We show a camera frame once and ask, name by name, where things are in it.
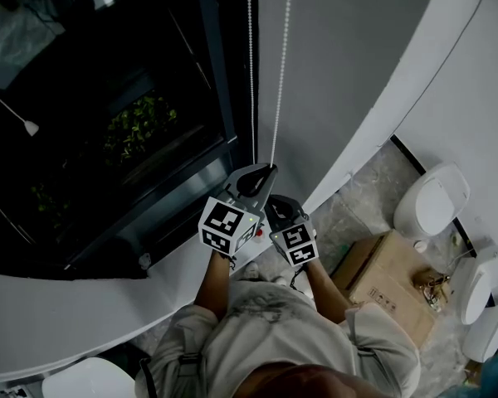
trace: white t-shirt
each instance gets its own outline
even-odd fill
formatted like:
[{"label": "white t-shirt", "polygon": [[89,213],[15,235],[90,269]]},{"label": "white t-shirt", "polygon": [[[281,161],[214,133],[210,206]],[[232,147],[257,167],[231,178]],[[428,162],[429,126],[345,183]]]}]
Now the white t-shirt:
[{"label": "white t-shirt", "polygon": [[[409,397],[420,376],[418,351],[375,303],[352,308],[340,325],[319,315],[293,289],[265,282],[233,282],[226,317],[197,305],[181,308],[148,367],[159,398],[169,396],[178,357],[188,341],[202,349],[208,396],[231,398],[259,366],[270,362],[319,364],[364,378],[389,396]],[[135,393],[148,397],[144,374]]]}]

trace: black baseboard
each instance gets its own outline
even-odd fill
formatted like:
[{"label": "black baseboard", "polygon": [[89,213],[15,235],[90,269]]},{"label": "black baseboard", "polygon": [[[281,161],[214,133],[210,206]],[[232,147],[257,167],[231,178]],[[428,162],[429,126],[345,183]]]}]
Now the black baseboard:
[{"label": "black baseboard", "polygon": [[[406,148],[406,146],[404,146],[404,143],[402,143],[397,136],[395,135],[391,136],[391,141],[398,148],[398,150],[400,150],[400,152],[403,153],[406,159],[413,165],[413,167],[417,170],[417,172],[420,175],[423,175],[426,172],[426,170],[417,160],[417,158],[413,156],[413,154],[409,151],[408,148]],[[471,240],[468,237],[468,234],[465,232],[465,229],[463,229],[461,222],[457,218],[455,218],[453,223],[454,226],[457,228],[457,232],[461,235],[461,238],[465,242],[465,246],[469,250],[469,255],[472,255],[473,257],[476,258],[476,251],[474,250],[474,246],[472,245]]]}]

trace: white cube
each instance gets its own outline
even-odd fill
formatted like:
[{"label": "white cube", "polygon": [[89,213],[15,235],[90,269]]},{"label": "white cube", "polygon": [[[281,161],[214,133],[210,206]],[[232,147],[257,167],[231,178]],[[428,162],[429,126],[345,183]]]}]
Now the white cube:
[{"label": "white cube", "polygon": [[292,267],[319,258],[311,221],[273,232],[270,238]]},{"label": "white cube", "polygon": [[209,197],[199,219],[199,240],[204,245],[233,256],[255,234],[260,218]]}]

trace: teal fabric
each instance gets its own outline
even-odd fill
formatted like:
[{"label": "teal fabric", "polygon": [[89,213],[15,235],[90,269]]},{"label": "teal fabric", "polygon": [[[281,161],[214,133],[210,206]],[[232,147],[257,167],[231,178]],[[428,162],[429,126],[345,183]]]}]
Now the teal fabric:
[{"label": "teal fabric", "polygon": [[481,370],[481,388],[458,386],[444,391],[439,398],[498,398],[498,354]]}]

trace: shoe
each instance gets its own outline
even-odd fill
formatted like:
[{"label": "shoe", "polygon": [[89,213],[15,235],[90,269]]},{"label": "shoe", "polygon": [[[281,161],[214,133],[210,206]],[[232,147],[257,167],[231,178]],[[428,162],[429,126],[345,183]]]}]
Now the shoe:
[{"label": "shoe", "polygon": [[251,261],[246,265],[246,268],[243,270],[244,280],[253,280],[260,278],[260,270],[258,269],[258,264],[254,261]]},{"label": "shoe", "polygon": [[275,280],[273,280],[274,284],[279,284],[280,286],[287,286],[288,282],[286,282],[286,279],[282,276],[277,277]]}]

